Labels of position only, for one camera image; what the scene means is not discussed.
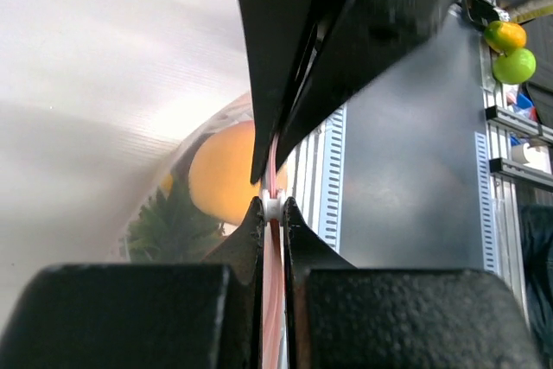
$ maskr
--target light blue strip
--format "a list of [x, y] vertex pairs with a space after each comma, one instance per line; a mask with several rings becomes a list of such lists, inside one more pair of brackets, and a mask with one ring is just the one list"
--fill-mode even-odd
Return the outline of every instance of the light blue strip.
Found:
[[325, 122], [325, 148], [322, 161], [319, 237], [340, 252], [342, 183], [346, 150], [346, 105]]
[[486, 135], [475, 133], [475, 136], [484, 270], [500, 276], [499, 248], [497, 234], [495, 232], [493, 198], [492, 192], [490, 191], [490, 166], [488, 164]]

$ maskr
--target gray conveyor belt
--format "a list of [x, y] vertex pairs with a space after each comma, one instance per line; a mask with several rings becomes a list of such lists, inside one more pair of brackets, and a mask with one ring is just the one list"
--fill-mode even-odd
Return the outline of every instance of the gray conveyor belt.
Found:
[[484, 267], [480, 37], [458, 16], [347, 105], [340, 254], [376, 268]]

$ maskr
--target clear plastic bag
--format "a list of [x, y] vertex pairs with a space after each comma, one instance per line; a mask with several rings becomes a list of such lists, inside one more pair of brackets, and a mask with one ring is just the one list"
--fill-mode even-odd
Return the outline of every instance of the clear plastic bag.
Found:
[[[249, 183], [254, 125], [245, 94], [218, 112], [167, 161], [152, 191], [125, 227], [108, 260], [200, 261], [245, 216], [259, 184]], [[287, 187], [287, 168], [278, 174]]]

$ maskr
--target dark clothing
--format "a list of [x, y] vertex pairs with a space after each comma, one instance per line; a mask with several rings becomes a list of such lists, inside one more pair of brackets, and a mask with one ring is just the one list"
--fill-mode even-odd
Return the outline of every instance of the dark clothing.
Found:
[[553, 357], [553, 207], [520, 212], [521, 242], [531, 331], [541, 352]]

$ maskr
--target white clip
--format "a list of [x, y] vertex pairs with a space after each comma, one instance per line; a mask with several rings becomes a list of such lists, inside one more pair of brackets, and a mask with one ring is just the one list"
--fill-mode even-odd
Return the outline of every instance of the white clip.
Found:
[[284, 203], [286, 203], [286, 192], [282, 189], [276, 194], [276, 199], [271, 199], [269, 191], [263, 189], [261, 191], [261, 202], [263, 204], [263, 213], [265, 222], [271, 219], [276, 219], [278, 222], [283, 222]]

